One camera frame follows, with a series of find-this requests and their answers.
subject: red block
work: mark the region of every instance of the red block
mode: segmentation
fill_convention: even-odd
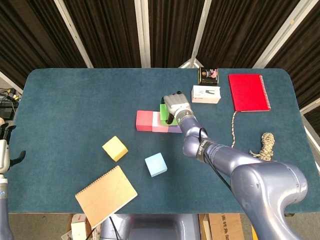
[[[137,131],[152,132],[152,118],[153,111],[142,111],[136,112],[135,127]]]

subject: spiral notebook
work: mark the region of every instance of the spiral notebook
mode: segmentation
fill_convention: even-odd
[[[270,111],[262,75],[229,74],[229,84],[236,112]]]
[[[137,196],[119,166],[108,171],[75,195],[92,228]]]

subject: small white box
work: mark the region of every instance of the small white box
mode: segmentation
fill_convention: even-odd
[[[193,103],[217,104],[221,99],[219,86],[194,85],[191,91]]]
[[[71,222],[71,233],[73,240],[84,240],[91,232],[91,226],[85,214],[73,215]]]

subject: rope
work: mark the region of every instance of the rope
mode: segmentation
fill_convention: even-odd
[[[231,122],[231,131],[232,131],[232,145],[231,148],[233,148],[236,144],[236,136],[235,136],[235,117],[236,117],[237,111],[235,111],[232,115],[232,122]]]
[[[259,153],[253,153],[251,150],[249,153],[255,158],[271,161],[271,157],[274,155],[274,151],[272,150],[275,144],[274,135],[271,132],[265,132],[261,137],[262,148]]]

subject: yellow cube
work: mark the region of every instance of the yellow cube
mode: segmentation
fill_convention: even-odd
[[[128,152],[126,146],[119,140],[119,138],[117,138],[117,136],[114,136],[107,141],[102,148],[115,162],[117,162]]]

